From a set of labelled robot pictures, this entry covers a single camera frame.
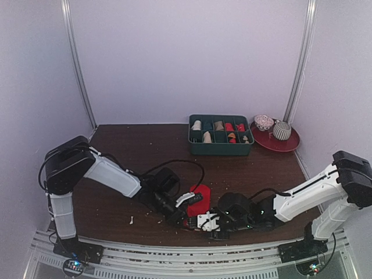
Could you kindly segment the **black argyle sock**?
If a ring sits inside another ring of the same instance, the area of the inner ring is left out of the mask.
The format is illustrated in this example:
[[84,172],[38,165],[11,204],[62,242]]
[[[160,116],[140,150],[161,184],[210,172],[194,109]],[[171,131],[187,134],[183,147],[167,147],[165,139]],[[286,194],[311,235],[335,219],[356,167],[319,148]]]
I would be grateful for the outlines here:
[[237,143],[237,135],[236,133],[229,133],[227,134],[227,139],[228,142],[231,144],[236,144]]

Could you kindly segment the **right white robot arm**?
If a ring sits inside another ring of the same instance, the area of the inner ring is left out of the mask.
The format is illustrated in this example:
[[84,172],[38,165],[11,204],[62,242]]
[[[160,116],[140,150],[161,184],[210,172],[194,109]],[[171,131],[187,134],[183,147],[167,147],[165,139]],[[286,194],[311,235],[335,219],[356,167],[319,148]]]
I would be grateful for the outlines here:
[[217,207],[198,216],[198,228],[212,239],[227,239],[233,231],[271,231],[301,213],[333,200],[321,216],[310,222],[310,235],[298,243],[302,256],[311,256],[355,211],[371,206],[371,164],[338,151],[317,176],[285,192],[271,189],[271,196],[254,202],[240,193],[228,192]]

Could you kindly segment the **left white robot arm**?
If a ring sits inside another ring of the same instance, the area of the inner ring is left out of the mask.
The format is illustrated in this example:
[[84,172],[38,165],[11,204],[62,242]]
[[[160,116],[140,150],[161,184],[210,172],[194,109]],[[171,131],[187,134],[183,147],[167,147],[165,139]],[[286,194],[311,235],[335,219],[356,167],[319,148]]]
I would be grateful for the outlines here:
[[166,161],[143,173],[124,167],[109,153],[90,145],[86,137],[75,137],[50,150],[38,171],[38,184],[48,198],[51,217],[55,223],[57,243],[71,258],[84,252],[78,238],[74,219],[73,192],[82,181],[92,181],[118,192],[128,199],[136,199],[157,210],[175,226],[187,216],[185,206],[202,200],[197,187],[178,198],[170,191],[180,186],[180,179],[168,168]]

